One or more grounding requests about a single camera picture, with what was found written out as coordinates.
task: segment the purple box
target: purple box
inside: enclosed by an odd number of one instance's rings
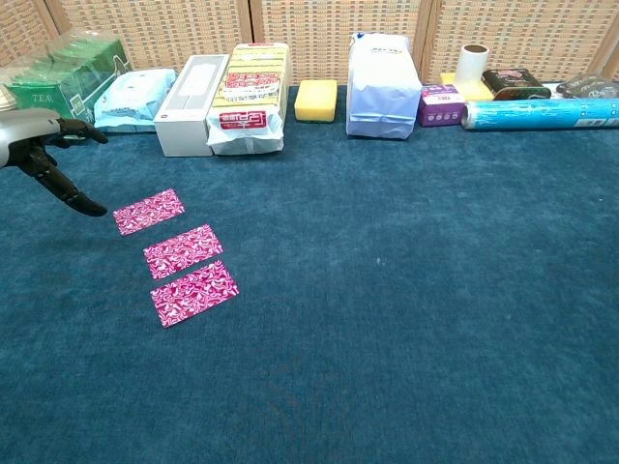
[[[419,124],[424,127],[460,124],[464,97],[453,85],[428,85],[422,88]]]

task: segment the white paper bag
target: white paper bag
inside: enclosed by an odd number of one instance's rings
[[[346,133],[407,138],[422,84],[404,36],[357,33],[348,61]]]

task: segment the pink patterned card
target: pink patterned card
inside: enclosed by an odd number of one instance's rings
[[[151,292],[165,328],[236,297],[239,288],[222,261],[198,269]]]
[[[192,264],[223,252],[220,241],[208,224],[144,248],[153,278],[171,276]]]
[[[185,212],[172,188],[114,212],[120,235],[129,235]]]

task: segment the wicker screen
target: wicker screen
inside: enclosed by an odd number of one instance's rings
[[[192,54],[230,53],[251,41],[234,0],[59,0],[71,27],[122,38],[136,69],[181,69]]]
[[[441,0],[426,81],[454,71],[460,47],[471,43],[490,48],[491,68],[569,78],[586,71],[618,12],[617,0]]]
[[[290,45],[293,83],[331,78],[345,83],[353,32],[413,39],[420,0],[262,0],[264,40]]]
[[[51,39],[32,0],[3,0],[0,30],[0,66]]]

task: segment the blue cylinder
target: blue cylinder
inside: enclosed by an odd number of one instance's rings
[[[470,130],[619,127],[619,99],[472,101],[462,112]]]

